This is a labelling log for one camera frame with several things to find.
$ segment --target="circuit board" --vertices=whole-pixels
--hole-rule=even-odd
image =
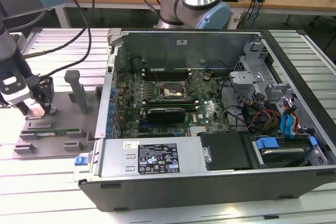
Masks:
[[[221,78],[206,79],[205,75],[205,71],[195,71],[184,81],[145,81],[140,74],[118,74],[116,113],[121,137],[194,136],[204,131],[229,131],[229,121],[218,100]],[[163,108],[183,110],[183,122],[148,122],[147,113]]]

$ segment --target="blue drive bracket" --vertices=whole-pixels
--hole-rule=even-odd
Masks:
[[[275,137],[261,137],[256,141],[258,149],[279,148],[278,141]]]

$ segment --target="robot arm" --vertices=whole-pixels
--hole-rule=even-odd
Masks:
[[[157,28],[222,29],[230,8],[222,0],[161,0]]]
[[[68,0],[0,0],[0,104],[2,106],[14,105],[23,114],[27,114],[28,107],[23,101],[32,98],[40,104],[45,113],[48,113],[54,95],[52,78],[32,74],[2,20],[46,9],[51,10],[67,2]]]

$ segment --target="label sticker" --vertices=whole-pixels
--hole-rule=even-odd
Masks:
[[[123,149],[137,149],[139,145],[139,142],[132,141],[132,142],[123,142],[122,148]]]
[[[138,153],[141,175],[180,172],[176,144],[139,145]]]
[[[56,136],[56,133],[35,133],[35,136]]]
[[[185,46],[185,45],[188,44],[188,40],[187,40],[187,39],[178,39],[178,40],[176,41],[176,44],[177,44],[178,46]]]

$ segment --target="metal case frame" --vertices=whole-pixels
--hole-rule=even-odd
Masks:
[[[336,125],[321,103],[309,89],[287,55],[274,37],[264,31],[171,31],[171,30],[126,30],[123,35],[144,33],[240,33],[255,34],[264,43],[274,61],[283,70],[303,107],[319,129],[333,154],[336,153]],[[114,60],[121,40],[111,43],[112,55],[107,66],[103,98],[109,97],[113,82]],[[79,181],[81,190],[101,211],[121,211],[163,207],[181,207],[228,202],[290,199],[336,179],[336,165],[291,167],[255,170],[223,170],[207,174],[182,176],[146,175],[138,177],[100,177],[105,143],[105,127],[108,104],[102,103],[96,130],[95,149],[90,174]]]

